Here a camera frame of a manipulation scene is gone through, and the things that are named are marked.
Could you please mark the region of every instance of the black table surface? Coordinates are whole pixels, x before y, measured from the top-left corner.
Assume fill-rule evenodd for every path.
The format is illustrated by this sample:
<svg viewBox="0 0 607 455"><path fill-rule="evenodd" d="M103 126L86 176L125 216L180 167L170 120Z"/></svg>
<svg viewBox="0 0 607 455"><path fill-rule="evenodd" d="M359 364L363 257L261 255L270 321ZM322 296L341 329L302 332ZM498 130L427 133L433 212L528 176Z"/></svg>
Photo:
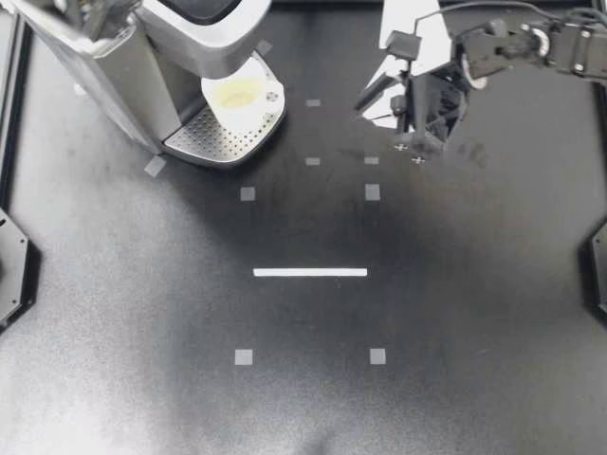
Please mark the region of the black table surface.
<svg viewBox="0 0 607 455"><path fill-rule="evenodd" d="M34 43L10 213L43 261L0 336L0 453L604 452L607 326L579 259L607 213L592 87L500 74L419 167L351 111L379 17L269 14L288 118L228 173L170 157L145 173L151 156ZM369 276L252 275L293 266Z"/></svg>

